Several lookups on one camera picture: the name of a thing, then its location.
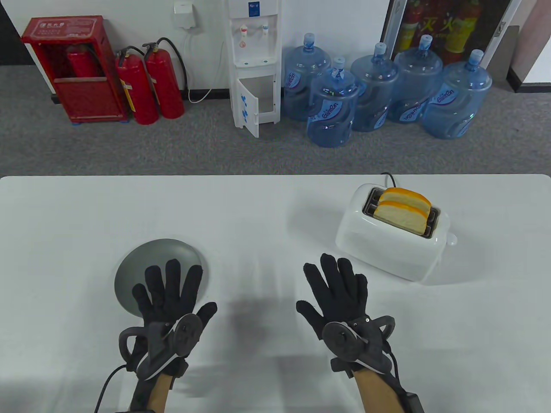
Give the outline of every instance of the baseboard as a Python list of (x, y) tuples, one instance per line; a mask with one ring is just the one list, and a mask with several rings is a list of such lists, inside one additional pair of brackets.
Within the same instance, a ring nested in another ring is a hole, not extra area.
[[(202, 99), (202, 97), (206, 95), (207, 92), (208, 92), (208, 89), (193, 89), (190, 91), (191, 100), (196, 101), (196, 100)], [(187, 92), (180, 90), (180, 93), (182, 94), (182, 98), (185, 101), (187, 101)], [(213, 89), (210, 91), (208, 96), (205, 97), (205, 100), (229, 99), (229, 98), (230, 98), (229, 89)], [(57, 97), (55, 93), (52, 93), (51, 99), (52, 99), (52, 102), (56, 105), (59, 105), (61, 103), (59, 97)]]
[(549, 93), (551, 83), (523, 83), (512, 68), (507, 73), (507, 81), (515, 93)]

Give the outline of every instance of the bread slice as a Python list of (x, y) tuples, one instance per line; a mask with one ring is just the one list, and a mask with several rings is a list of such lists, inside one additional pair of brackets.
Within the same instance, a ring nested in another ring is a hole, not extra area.
[(388, 224), (397, 226), (418, 235), (423, 235), (429, 214), (409, 205), (394, 201), (379, 202), (373, 216)]
[(430, 202), (421, 194), (410, 191), (404, 188), (389, 188), (383, 192), (379, 202), (393, 201), (400, 204), (409, 205), (410, 207), (417, 208), (424, 214), (429, 215)]

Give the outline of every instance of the red cabinet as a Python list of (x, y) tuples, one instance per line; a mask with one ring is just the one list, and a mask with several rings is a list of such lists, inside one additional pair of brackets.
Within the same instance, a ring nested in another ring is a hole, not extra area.
[(33, 18), (22, 39), (33, 47), (71, 122), (128, 120), (103, 17)]

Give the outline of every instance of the hand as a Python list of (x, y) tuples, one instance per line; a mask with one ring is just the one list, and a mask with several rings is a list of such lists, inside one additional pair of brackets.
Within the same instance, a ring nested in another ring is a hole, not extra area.
[[(145, 270), (145, 283), (151, 293), (151, 300), (143, 284), (136, 284), (132, 289), (132, 295), (138, 303), (138, 308), (143, 316), (144, 326), (151, 322), (164, 322), (170, 327), (182, 316), (192, 313), (197, 302), (197, 292), (203, 276), (203, 268), (200, 265), (192, 266), (187, 272), (180, 295), (180, 262), (172, 259), (166, 263), (166, 285), (163, 284), (161, 269), (154, 265)], [(217, 311), (215, 302), (202, 306), (197, 316), (203, 323), (203, 328)], [(131, 362), (127, 370), (135, 371), (142, 357), (147, 353), (147, 339), (137, 337), (131, 355)], [(172, 361), (163, 373), (168, 376), (176, 376), (180, 369), (178, 358)]]
[(331, 321), (347, 322), (365, 315), (368, 300), (368, 281), (363, 274), (354, 274), (346, 258), (335, 261), (331, 255), (321, 256), (324, 281), (314, 264), (304, 264), (304, 274), (323, 315), (307, 301), (297, 301), (296, 310), (312, 326), (321, 340), (323, 327)]

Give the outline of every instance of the wall outlet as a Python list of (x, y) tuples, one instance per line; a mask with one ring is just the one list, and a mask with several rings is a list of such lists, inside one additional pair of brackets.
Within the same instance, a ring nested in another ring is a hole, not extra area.
[(177, 0), (172, 10), (172, 21), (176, 27), (191, 29), (195, 27), (195, 16), (193, 15), (193, 2)]

